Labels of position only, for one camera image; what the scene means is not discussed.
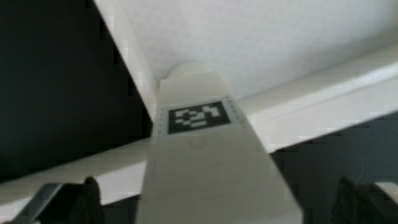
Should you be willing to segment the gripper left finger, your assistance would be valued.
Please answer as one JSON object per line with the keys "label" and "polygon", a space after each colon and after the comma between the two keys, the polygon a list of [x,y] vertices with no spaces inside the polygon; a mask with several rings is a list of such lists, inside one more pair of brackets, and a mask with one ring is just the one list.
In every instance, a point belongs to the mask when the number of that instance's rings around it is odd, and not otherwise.
{"label": "gripper left finger", "polygon": [[44,184],[10,224],[105,224],[96,179]]}

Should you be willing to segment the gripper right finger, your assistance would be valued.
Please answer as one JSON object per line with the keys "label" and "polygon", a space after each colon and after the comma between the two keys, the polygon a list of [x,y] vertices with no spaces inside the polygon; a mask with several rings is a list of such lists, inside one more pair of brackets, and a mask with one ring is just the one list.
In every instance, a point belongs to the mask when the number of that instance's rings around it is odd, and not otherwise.
{"label": "gripper right finger", "polygon": [[398,224],[398,184],[341,178],[330,224]]}

